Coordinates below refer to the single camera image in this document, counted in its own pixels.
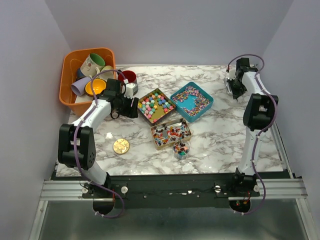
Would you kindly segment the dark tin of star candies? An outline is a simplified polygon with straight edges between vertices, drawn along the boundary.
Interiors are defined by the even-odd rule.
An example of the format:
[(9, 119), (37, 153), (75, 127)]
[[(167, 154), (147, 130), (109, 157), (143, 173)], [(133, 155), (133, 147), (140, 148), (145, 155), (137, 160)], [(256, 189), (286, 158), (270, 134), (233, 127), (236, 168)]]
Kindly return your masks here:
[(152, 127), (160, 124), (176, 110), (176, 105), (159, 88), (138, 100), (138, 114)]

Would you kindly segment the gold round jar lid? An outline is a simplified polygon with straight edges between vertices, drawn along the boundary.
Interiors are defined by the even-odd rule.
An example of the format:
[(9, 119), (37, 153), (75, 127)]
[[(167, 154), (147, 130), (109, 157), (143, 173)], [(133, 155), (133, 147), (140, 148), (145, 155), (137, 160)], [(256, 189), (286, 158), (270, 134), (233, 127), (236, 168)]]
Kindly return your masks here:
[(119, 155), (127, 153), (129, 149), (130, 149), (130, 143), (124, 138), (117, 139), (113, 144), (114, 152)]

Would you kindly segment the gold tin of lollipops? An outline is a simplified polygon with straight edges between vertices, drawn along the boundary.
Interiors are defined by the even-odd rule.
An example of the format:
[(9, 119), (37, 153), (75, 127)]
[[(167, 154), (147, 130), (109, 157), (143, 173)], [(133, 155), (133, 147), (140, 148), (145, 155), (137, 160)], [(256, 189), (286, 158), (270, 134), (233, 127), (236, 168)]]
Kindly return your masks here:
[(179, 118), (150, 128), (151, 136), (156, 150), (172, 147), (179, 141), (189, 141), (192, 132), (184, 118)]

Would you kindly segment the teal tin swirl lollipops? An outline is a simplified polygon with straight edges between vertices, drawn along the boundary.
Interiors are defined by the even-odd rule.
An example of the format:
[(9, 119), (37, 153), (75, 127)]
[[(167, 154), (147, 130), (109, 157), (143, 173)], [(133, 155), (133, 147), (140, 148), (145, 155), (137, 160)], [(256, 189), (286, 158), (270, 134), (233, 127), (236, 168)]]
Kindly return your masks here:
[(208, 111), (214, 99), (205, 90), (191, 81), (170, 96), (176, 111), (189, 123), (195, 122)]

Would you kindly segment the clear glass jar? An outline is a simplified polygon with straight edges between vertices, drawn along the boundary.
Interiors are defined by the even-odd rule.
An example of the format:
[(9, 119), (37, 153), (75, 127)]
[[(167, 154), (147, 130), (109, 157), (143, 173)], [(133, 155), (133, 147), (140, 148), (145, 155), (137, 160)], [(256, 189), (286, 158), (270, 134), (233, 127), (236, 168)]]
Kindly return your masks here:
[(188, 142), (184, 141), (178, 141), (176, 142), (173, 147), (173, 156), (177, 160), (185, 160), (188, 157), (188, 154), (190, 152), (190, 145)]

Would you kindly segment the silver metal scoop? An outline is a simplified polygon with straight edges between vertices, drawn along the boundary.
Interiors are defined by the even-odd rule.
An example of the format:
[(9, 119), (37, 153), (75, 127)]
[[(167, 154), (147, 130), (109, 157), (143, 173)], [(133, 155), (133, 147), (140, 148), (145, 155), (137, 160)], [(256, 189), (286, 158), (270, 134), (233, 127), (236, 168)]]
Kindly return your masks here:
[(228, 77), (225, 77), (223, 79), (223, 82), (224, 82), (224, 85), (226, 87), (226, 92), (228, 95), (233, 95), (233, 92), (232, 92), (232, 88), (231, 88), (231, 83), (232, 83), (232, 80)]

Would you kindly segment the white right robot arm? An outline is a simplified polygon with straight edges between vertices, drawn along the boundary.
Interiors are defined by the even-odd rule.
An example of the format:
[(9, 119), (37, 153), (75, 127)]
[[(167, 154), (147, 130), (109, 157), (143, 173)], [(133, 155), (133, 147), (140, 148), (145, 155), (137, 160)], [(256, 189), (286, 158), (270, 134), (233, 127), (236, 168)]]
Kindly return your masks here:
[(234, 58), (236, 61), (234, 78), (226, 78), (224, 84), (227, 92), (237, 100), (245, 93), (250, 94), (243, 114), (245, 126), (245, 144), (241, 161), (236, 168), (230, 191), (241, 196), (254, 190), (257, 179), (261, 179), (256, 166), (261, 144), (269, 128), (277, 116), (279, 98), (272, 95), (263, 85), (260, 69), (251, 66), (248, 57), (261, 57), (254, 54), (242, 54)]

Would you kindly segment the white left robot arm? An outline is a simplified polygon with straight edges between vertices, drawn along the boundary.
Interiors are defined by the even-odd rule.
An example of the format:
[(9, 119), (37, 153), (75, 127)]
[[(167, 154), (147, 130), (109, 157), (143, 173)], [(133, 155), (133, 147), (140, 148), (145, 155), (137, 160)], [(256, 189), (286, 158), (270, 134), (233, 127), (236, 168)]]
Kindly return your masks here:
[(130, 119), (138, 117), (139, 99), (131, 91), (126, 84), (109, 78), (106, 89), (93, 98), (86, 112), (73, 123), (59, 128), (58, 162), (77, 168), (83, 177), (95, 183), (93, 191), (101, 198), (110, 194), (111, 185), (107, 182), (107, 172), (96, 163), (94, 133), (113, 112)]

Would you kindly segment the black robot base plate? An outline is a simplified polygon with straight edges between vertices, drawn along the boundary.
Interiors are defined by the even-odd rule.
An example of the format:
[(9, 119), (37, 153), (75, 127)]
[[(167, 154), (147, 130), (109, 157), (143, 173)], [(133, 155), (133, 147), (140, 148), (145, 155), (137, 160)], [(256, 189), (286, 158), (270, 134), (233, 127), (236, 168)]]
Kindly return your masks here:
[(41, 196), (49, 201), (92, 201), (93, 209), (228, 208), (229, 198), (259, 197), (253, 191), (233, 193), (232, 173), (109, 176), (110, 191), (85, 181), (48, 181)]

